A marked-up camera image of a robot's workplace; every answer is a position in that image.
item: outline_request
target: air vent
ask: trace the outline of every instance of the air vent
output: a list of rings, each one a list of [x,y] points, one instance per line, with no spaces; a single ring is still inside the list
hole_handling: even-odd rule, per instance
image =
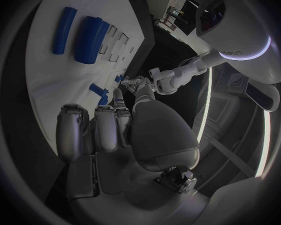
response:
[[[229,82],[228,82],[228,86],[229,87],[241,87],[244,81],[244,75],[241,73],[235,73],[232,74]]]

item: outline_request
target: led light strip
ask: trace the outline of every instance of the led light strip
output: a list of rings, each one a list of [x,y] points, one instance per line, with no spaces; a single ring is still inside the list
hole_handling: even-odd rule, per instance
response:
[[[252,59],[256,59],[258,57],[260,57],[262,54],[264,54],[268,48],[270,47],[270,44],[271,44],[271,38],[268,37],[268,41],[267,41],[267,44],[265,46],[265,48],[258,54],[254,55],[254,56],[250,56],[250,57],[243,57],[243,58],[236,58],[236,57],[229,57],[229,56],[225,56],[223,55],[222,53],[219,52],[219,54],[225,58],[225,59],[229,59],[229,60],[237,60],[237,61],[245,61],[245,60],[252,60]]]
[[[209,68],[209,78],[208,78],[208,89],[207,89],[207,99],[206,99],[206,106],[205,106],[205,110],[204,110],[204,114],[203,114],[203,120],[202,120],[202,124],[199,130],[199,134],[197,137],[198,143],[200,143],[202,135],[203,135],[203,131],[205,128],[205,124],[206,124],[206,120],[207,120],[207,114],[208,114],[208,110],[209,110],[209,105],[211,102],[211,94],[212,94],[212,82],[213,82],[213,71],[212,68]]]
[[[266,161],[268,158],[269,147],[270,147],[270,133],[271,133],[271,120],[270,113],[264,111],[264,137],[263,137],[263,148],[262,154],[259,162],[259,166],[255,175],[255,178],[260,177],[265,169]]]

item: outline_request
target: blue object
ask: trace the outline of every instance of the blue object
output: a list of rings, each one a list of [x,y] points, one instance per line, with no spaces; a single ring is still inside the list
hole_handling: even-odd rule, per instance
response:
[[[119,83],[119,82],[121,81],[121,77],[120,77],[120,76],[116,76],[116,77],[115,77],[115,81],[116,81],[117,83]]]
[[[105,95],[104,97],[102,97],[102,98],[100,99],[100,101],[99,101],[99,103],[98,103],[98,106],[99,106],[99,105],[107,105],[107,103],[108,103],[108,96]]]
[[[101,18],[87,16],[77,39],[74,59],[83,64],[96,62],[109,24]]]
[[[89,86],[89,90],[93,91],[94,93],[98,94],[100,97],[106,96],[108,90],[102,89],[101,87],[97,86],[96,84],[92,83]]]
[[[69,31],[77,10],[72,7],[65,7],[58,24],[56,37],[53,45],[53,54],[64,54]]]

